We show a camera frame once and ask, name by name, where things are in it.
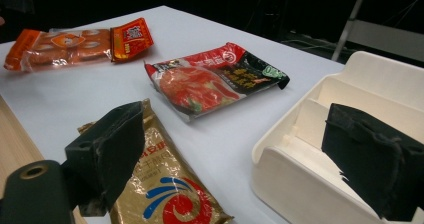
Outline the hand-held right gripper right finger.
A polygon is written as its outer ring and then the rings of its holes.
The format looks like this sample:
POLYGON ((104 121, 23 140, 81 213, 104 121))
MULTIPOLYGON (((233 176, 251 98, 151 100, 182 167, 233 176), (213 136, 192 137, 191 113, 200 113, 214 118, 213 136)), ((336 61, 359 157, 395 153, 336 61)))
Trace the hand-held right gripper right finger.
POLYGON ((381 219, 410 222, 424 210, 424 145, 372 115, 333 103, 321 150, 381 219))

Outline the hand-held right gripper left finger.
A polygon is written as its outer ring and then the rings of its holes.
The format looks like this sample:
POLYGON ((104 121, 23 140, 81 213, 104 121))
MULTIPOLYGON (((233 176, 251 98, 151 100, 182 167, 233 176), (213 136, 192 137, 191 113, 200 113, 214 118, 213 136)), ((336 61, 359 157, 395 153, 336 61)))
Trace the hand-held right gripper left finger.
POLYGON ((65 148, 62 170, 82 216, 105 215, 124 190, 144 150, 143 111, 140 101, 116 107, 65 148))

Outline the gold foil packet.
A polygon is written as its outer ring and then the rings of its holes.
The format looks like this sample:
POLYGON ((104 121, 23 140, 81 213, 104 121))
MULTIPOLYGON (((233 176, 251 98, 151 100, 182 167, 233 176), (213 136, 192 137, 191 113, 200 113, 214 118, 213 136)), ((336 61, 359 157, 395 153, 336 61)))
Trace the gold foil packet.
POLYGON ((205 187, 143 101, 145 148, 110 212, 111 224, 230 224, 233 217, 205 187))

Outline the orange sausage packet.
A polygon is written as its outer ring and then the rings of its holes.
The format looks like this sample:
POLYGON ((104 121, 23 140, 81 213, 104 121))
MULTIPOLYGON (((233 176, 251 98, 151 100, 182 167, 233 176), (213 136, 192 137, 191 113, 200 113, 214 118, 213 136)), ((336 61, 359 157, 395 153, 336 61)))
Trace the orange sausage packet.
POLYGON ((43 32, 24 29, 5 58, 10 71, 38 71, 111 58, 110 31, 43 32))

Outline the white plastic organizer box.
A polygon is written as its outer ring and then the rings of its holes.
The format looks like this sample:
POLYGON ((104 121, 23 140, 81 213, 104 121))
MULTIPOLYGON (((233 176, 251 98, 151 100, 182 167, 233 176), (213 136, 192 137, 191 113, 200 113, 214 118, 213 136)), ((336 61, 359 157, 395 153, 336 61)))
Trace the white plastic organizer box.
POLYGON ((325 76, 255 144, 254 193, 290 224, 424 224, 387 221, 342 181, 321 151, 333 103, 351 106, 424 144, 424 68, 359 51, 325 76))

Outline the small red seasoning packet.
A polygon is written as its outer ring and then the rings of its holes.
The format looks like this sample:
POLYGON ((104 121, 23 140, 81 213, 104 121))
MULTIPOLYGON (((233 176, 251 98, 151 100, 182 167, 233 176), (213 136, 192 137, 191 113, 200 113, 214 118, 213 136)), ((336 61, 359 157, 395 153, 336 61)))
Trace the small red seasoning packet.
POLYGON ((110 29, 111 60, 128 61, 150 48, 153 38, 144 18, 138 18, 124 25, 110 29))

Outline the red and black food packet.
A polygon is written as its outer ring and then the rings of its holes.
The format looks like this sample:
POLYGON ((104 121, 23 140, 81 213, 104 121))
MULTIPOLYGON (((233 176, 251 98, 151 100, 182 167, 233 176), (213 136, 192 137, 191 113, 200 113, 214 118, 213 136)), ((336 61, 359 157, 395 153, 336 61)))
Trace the red and black food packet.
POLYGON ((155 89, 183 118, 192 120, 273 86, 290 77, 235 43, 147 64, 155 89))

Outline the white table mat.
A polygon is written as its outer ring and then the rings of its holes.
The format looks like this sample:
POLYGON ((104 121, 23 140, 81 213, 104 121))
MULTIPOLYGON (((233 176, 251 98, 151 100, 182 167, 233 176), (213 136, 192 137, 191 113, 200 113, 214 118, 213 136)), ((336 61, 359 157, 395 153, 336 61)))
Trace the white table mat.
POLYGON ((140 12, 154 44, 130 63, 110 62, 33 73, 2 66, 10 44, 0 44, 0 97, 47 159, 64 160, 79 126, 109 110, 150 99, 189 165, 234 220, 232 224, 286 224, 250 187, 251 152, 262 135, 322 77, 342 65, 166 6, 140 12), (285 72, 290 82, 234 105, 184 121, 154 90, 144 66, 236 43, 285 72))

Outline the white metal desk frame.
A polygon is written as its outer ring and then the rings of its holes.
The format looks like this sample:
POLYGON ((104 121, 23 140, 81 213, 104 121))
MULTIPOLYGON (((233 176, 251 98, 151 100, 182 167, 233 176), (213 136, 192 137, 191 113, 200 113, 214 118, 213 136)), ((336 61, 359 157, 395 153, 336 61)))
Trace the white metal desk frame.
POLYGON ((331 59, 337 61, 347 42, 424 62, 424 34, 388 27, 357 18, 364 0, 356 0, 331 59))

